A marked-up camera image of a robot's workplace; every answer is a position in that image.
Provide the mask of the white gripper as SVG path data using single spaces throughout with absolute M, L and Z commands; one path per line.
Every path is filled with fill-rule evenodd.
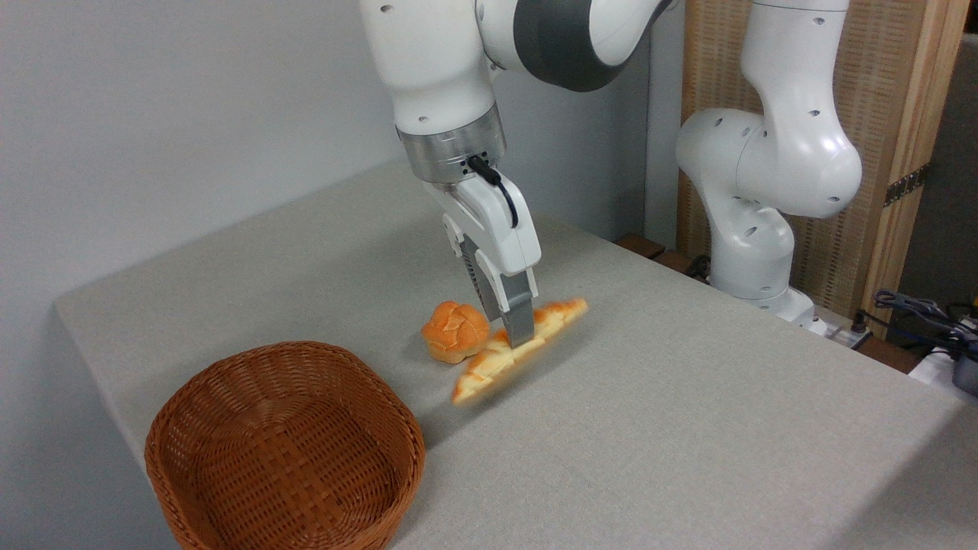
M 445 212 L 450 245 L 464 261 L 484 314 L 490 322 L 502 319 L 509 346 L 519 348 L 535 335 L 538 289 L 528 268 L 540 261 L 541 247 L 523 193 L 504 176 L 500 183 L 474 175 L 453 187 L 423 185 Z M 478 250 L 500 271 L 491 283 L 476 261 Z

